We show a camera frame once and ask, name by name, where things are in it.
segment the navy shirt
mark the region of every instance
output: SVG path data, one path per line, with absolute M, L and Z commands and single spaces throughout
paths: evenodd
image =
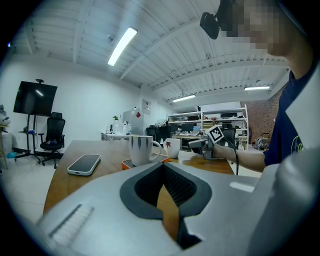
M 310 70 L 300 79 L 295 79 L 292 71 L 290 72 L 289 82 L 283 89 L 279 99 L 278 114 L 275 120 L 269 150 L 263 152 L 266 166 L 279 164 L 288 155 L 293 152 L 299 152 L 303 148 L 300 137 L 287 116 L 286 110 L 306 86 L 317 66 L 317 59 L 318 58 L 315 57 L 313 58 Z

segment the white cup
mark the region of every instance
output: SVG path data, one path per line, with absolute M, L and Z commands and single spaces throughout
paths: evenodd
M 156 144 L 160 149 L 155 157 L 151 157 L 153 144 Z M 161 154 L 161 149 L 161 145 L 153 141 L 152 136 L 130 135 L 129 152 L 134 166 L 142 166 L 157 159 Z
M 165 139 L 163 148 L 166 154 L 170 158 L 177 158 L 180 151 L 180 139 L 179 138 L 167 138 Z

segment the wooden table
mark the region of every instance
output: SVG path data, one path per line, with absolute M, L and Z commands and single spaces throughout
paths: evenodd
M 156 146 L 152 149 L 155 153 L 159 152 L 158 150 L 159 148 Z M 163 148 L 161 150 L 161 153 L 165 155 L 165 150 Z M 101 155 L 101 160 L 92 175 L 77 176 L 68 174 L 67 168 L 84 154 Z M 55 170 L 46 195 L 43 212 L 48 211 L 86 183 L 98 177 L 122 171 L 121 161 L 129 158 L 129 142 L 127 140 L 73 140 Z M 178 158 L 171 159 L 171 162 L 217 173 L 234 174 L 227 160 L 205 160 L 203 156 L 193 152 L 180 151 Z M 176 240 L 179 228 L 179 210 L 164 186 L 160 191 L 157 207 L 163 211 L 164 228 Z

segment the person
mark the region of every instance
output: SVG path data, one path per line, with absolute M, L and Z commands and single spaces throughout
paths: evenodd
M 272 56 L 283 57 L 291 71 L 289 81 L 279 98 L 278 113 L 269 149 L 263 154 L 237 151 L 239 165 L 262 172 L 268 165 L 302 150 L 303 145 L 287 108 L 307 84 L 317 65 L 313 47 L 307 36 L 292 22 L 275 0 L 239 0 L 232 5 L 233 23 L 237 22 L 237 36 L 249 38 L 256 48 L 267 49 Z M 214 156 L 236 161 L 232 148 L 215 144 Z

